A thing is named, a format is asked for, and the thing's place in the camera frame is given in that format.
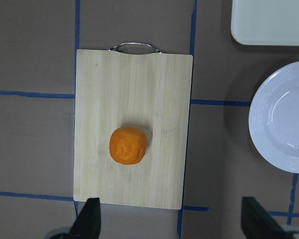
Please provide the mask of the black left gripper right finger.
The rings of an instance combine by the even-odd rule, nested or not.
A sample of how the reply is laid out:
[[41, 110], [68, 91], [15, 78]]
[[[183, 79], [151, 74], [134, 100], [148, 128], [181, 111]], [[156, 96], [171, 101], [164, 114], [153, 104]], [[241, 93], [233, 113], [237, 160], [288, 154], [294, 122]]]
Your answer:
[[254, 197], [242, 197], [241, 229], [247, 239], [284, 238], [284, 230]]

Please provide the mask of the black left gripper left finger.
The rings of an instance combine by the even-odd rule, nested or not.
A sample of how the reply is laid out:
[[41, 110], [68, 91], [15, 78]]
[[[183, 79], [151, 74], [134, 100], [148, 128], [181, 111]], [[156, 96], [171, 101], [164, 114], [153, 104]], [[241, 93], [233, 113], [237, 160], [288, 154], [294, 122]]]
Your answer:
[[99, 198], [89, 198], [69, 234], [72, 239], [98, 239], [101, 232], [101, 208]]

